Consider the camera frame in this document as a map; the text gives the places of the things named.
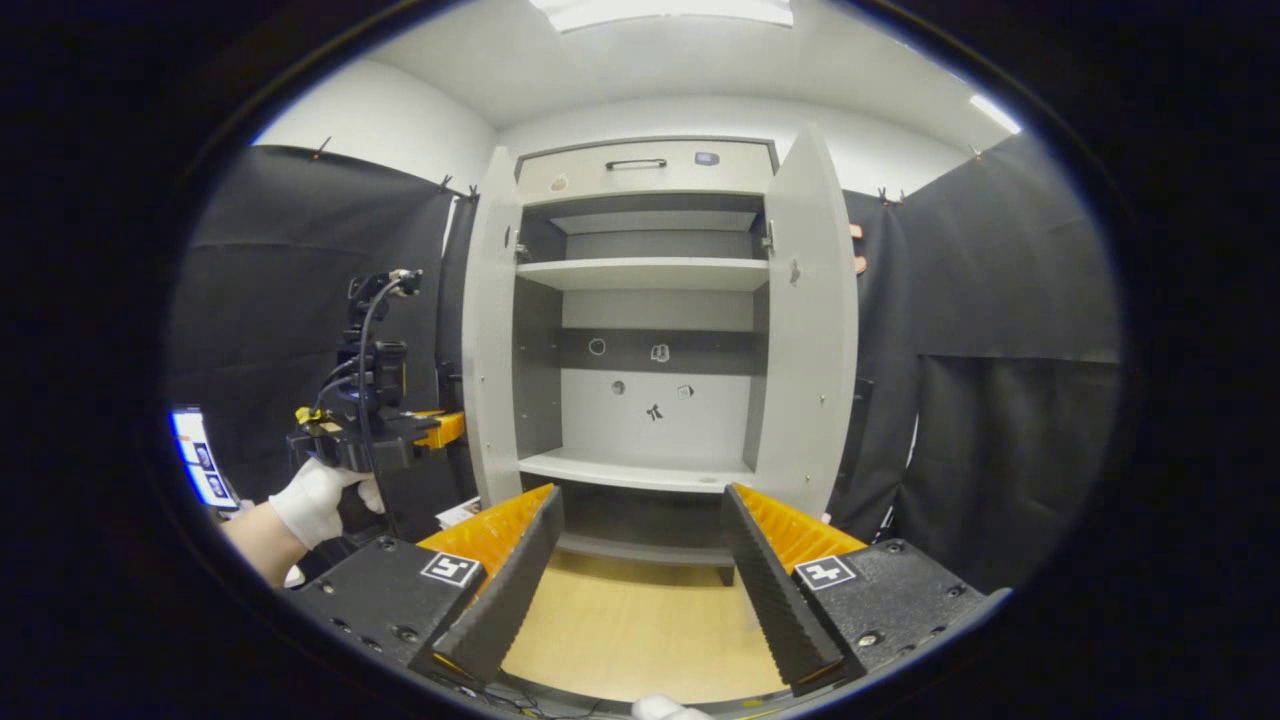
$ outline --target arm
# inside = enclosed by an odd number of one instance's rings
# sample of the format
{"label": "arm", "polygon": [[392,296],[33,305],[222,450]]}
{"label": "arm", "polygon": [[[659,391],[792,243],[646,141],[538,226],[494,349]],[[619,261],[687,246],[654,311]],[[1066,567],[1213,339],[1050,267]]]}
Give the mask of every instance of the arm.
{"label": "arm", "polygon": [[360,483],[360,498],[374,512],[384,512],[378,486],[369,473],[329,468],[311,459],[288,487],[268,502],[223,525],[236,546],[271,587],[284,585],[289,568],[326,539],[342,534],[338,501],[347,486]]}
{"label": "arm", "polygon": [[223,524],[223,532],[273,588],[283,587],[289,568],[307,553],[307,546],[284,527],[270,502],[232,518]]}

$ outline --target white wall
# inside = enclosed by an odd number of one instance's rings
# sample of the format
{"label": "white wall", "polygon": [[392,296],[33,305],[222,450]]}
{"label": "white wall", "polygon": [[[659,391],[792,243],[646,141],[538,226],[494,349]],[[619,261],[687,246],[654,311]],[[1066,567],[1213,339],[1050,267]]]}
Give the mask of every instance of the white wall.
{"label": "white wall", "polygon": [[285,110],[253,145],[320,147],[466,191],[489,167],[495,132],[480,115],[422,81],[357,60]]}
{"label": "white wall", "polygon": [[722,135],[772,138],[786,159],[801,123],[827,138],[845,190],[876,195],[887,187],[911,193],[969,156],[896,126],[822,105],[728,96],[672,96],[593,105],[548,115],[498,132],[512,156],[622,137]]}

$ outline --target black cable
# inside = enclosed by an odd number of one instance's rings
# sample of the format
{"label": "black cable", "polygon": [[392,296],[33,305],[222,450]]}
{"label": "black cable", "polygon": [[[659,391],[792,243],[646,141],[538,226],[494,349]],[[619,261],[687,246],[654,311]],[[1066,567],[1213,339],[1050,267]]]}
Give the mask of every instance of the black cable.
{"label": "black cable", "polygon": [[602,698],[596,698],[595,700],[595,705],[591,706],[591,710],[586,711],[586,715],[547,715],[545,719],[547,720],[585,720],[586,717],[590,717],[590,716],[595,715],[595,710],[598,707],[600,707],[602,702],[604,702],[603,697]]}
{"label": "black cable", "polygon": [[311,411],[314,413],[320,409],[320,404],[324,402],[324,396],[338,389],[339,386],[349,383],[353,379],[356,379],[356,375],[346,375],[320,388],[320,392],[316,393],[316,401],[311,404]]}
{"label": "black cable", "polygon": [[352,357],[351,360],[347,360],[346,363],[343,363],[342,365],[338,365],[333,370],[329,370],[329,374],[325,375],[323,380],[320,380],[320,384],[328,383],[329,380],[332,380],[334,378],[334,375],[337,375],[338,373],[346,370],[347,368],[351,368],[355,364],[356,364],[356,359]]}
{"label": "black cable", "polygon": [[356,404],[360,407],[360,438],[365,445],[365,454],[369,455],[369,468],[374,473],[374,486],[378,487],[378,495],[383,497],[383,506],[387,509],[387,525],[390,529],[393,538],[401,537],[399,527],[396,523],[396,514],[392,512],[390,503],[387,502],[388,498],[387,488],[383,487],[381,477],[378,474],[378,459],[374,457],[374,438],[372,433],[370,433],[369,430],[369,413],[366,411],[366,409],[369,407],[369,398],[366,397],[367,386],[365,384],[365,346],[369,345],[369,325],[372,324],[374,322],[374,313],[378,310],[378,305],[383,301],[384,297],[387,297],[387,293],[398,287],[399,283],[401,278],[397,278],[387,283],[387,287],[378,291],[378,295],[374,296],[372,302],[369,304],[369,311],[365,313],[365,323],[360,328],[360,347],[358,347],[360,357],[357,359],[358,360],[357,365],[360,366],[360,372],[357,373],[358,379],[356,384],[357,387]]}
{"label": "black cable", "polygon": [[[494,693],[492,691],[484,691],[480,694],[481,694],[481,697],[485,698],[486,702],[490,701],[490,700],[500,700],[502,702],[506,702],[506,703],[511,705],[512,707],[515,707],[521,715],[525,715],[526,710],[534,710],[534,707],[535,707],[532,705],[520,705],[518,702],[511,700],[509,697],[502,697],[500,694],[497,694],[497,693]],[[541,715],[543,715],[541,711],[539,711],[538,712],[538,717],[541,717]]]}

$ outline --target screw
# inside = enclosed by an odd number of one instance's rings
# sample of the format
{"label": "screw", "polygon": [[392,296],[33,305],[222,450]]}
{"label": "screw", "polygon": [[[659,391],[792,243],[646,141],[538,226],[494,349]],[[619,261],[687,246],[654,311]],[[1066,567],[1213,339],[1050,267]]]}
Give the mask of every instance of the screw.
{"label": "screw", "polygon": [[394,633],[397,638],[407,643],[416,643],[419,639],[417,632],[413,630],[413,628],[410,628],[408,625],[396,625],[394,628],[392,628],[392,633]]}

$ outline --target cabinet shelf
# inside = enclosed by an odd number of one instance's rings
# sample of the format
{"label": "cabinet shelf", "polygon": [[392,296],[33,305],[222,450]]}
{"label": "cabinet shelf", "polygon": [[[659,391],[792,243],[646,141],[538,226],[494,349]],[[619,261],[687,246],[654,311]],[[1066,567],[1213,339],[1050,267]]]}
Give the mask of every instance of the cabinet shelf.
{"label": "cabinet shelf", "polygon": [[767,260],[608,258],[526,263],[516,275],[556,290],[722,290],[751,292],[769,279]]}
{"label": "cabinet shelf", "polygon": [[557,547],[580,555],[636,560],[657,565],[713,565],[728,568],[733,556],[722,547],[675,547],[586,537],[562,532]]}
{"label": "cabinet shelf", "polygon": [[727,483],[750,486],[755,474],[737,457],[658,460],[559,447],[520,461],[522,473],[637,489],[719,495]]}

